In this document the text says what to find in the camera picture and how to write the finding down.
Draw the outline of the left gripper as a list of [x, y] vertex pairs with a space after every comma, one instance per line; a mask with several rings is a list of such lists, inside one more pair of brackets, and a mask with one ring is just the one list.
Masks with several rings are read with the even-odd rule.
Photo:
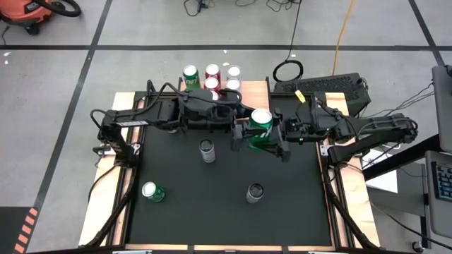
[[[252, 107], [246, 105], [214, 105], [208, 110], [208, 130], [228, 128], [236, 118], [242, 118], [243, 115], [251, 115]], [[243, 143], [250, 139], [250, 127], [247, 123], [238, 123], [231, 127], [232, 141], [231, 150], [240, 151]]]

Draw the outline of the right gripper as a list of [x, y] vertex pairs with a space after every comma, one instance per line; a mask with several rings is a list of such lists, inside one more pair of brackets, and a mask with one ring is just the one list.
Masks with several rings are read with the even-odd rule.
[[289, 143], [307, 143], [321, 141], [316, 113], [310, 111], [308, 119], [303, 120], [298, 111], [291, 117], [284, 117], [280, 108], [272, 110], [273, 123], [278, 123], [278, 135], [263, 142], [263, 150], [269, 152], [282, 162], [289, 162], [291, 150]]

